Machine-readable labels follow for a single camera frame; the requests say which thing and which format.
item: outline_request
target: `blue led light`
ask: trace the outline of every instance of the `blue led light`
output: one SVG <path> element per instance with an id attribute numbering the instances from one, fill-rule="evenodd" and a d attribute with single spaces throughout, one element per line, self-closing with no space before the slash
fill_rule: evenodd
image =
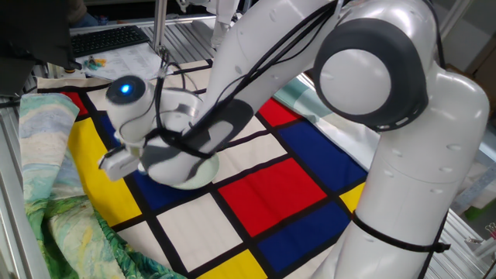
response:
<path id="1" fill-rule="evenodd" d="M 121 87 L 121 92 L 123 94 L 127 94 L 127 93 L 130 93 L 131 91 L 131 86 L 129 84 L 124 84 L 122 87 Z"/>

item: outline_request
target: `mondrian-pattern cloth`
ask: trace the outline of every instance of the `mondrian-pattern cloth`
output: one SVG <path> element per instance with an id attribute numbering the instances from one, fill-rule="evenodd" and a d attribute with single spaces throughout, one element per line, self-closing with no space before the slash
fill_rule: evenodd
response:
<path id="1" fill-rule="evenodd" d="M 188 86 L 202 93 L 211 63 L 182 66 L 196 83 Z M 179 76 L 168 82 L 181 84 Z M 80 108 L 68 146 L 84 191 L 123 239 L 187 278 L 310 277 L 350 222 L 367 175 L 314 121 L 271 99 L 218 153 L 219 174 L 206 187 L 177 190 L 138 172 L 111 182 L 97 168 L 119 145 L 107 83 L 39 87 L 65 92 Z"/>

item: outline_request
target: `red square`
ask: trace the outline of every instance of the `red square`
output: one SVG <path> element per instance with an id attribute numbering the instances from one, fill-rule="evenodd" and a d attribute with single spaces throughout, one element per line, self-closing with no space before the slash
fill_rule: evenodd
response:
<path id="1" fill-rule="evenodd" d="M 79 113 L 77 116 L 83 116 L 88 114 L 88 110 L 84 107 L 81 98 L 79 98 L 79 94 L 76 92 L 61 92 L 62 94 L 69 97 L 72 102 L 79 108 Z"/>
<path id="2" fill-rule="evenodd" d="M 292 112 L 273 98 L 269 99 L 258 111 L 273 127 L 300 119 L 301 116 Z"/>
<path id="3" fill-rule="evenodd" d="M 219 189 L 251 236 L 326 197 L 292 158 Z"/>

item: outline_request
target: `blue square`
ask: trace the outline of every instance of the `blue square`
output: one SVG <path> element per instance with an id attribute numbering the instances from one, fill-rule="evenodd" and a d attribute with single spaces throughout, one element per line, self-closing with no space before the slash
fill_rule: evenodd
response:
<path id="1" fill-rule="evenodd" d="M 323 208 L 269 236 L 258 247 L 279 272 L 325 241 L 338 236 L 350 223 L 341 208 L 330 202 Z"/>
<path id="2" fill-rule="evenodd" d="M 164 184 L 157 183 L 148 175 L 142 175 L 138 171 L 133 172 L 133 178 L 152 210 L 157 210 L 165 205 L 169 205 L 172 202 L 180 201 L 184 198 L 195 195 L 198 191 L 200 191 L 186 191 L 172 188 Z"/>
<path id="3" fill-rule="evenodd" d="M 310 122 L 304 121 L 279 131 L 284 141 L 333 191 L 365 177 L 363 170 Z"/>
<path id="4" fill-rule="evenodd" d="M 108 137 L 110 138 L 110 145 L 111 148 L 116 148 L 117 146 L 120 146 L 121 143 L 117 141 L 114 137 L 115 129 L 114 126 L 112 126 L 112 123 L 110 122 L 110 118 L 107 115 L 102 115 L 100 116 L 100 123 L 103 126 L 103 129 L 108 133 Z"/>

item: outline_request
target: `yellow square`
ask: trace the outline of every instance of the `yellow square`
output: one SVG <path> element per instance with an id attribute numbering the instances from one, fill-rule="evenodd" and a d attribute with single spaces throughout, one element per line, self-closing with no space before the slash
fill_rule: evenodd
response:
<path id="1" fill-rule="evenodd" d="M 84 192 L 109 226 L 141 215 L 124 180 L 112 182 L 103 170 L 98 169 L 98 160 L 107 153 L 107 149 L 91 118 L 72 126 L 67 145 L 76 163 Z"/>
<path id="2" fill-rule="evenodd" d="M 353 212 L 355 211 L 355 209 L 357 209 L 358 201 L 360 200 L 360 196 L 362 195 L 363 186 L 365 186 L 365 182 L 339 196 L 343 200 L 346 207 L 350 210 L 350 212 Z"/>
<path id="3" fill-rule="evenodd" d="M 264 270 L 249 250 L 237 254 L 198 279 L 266 279 Z"/>

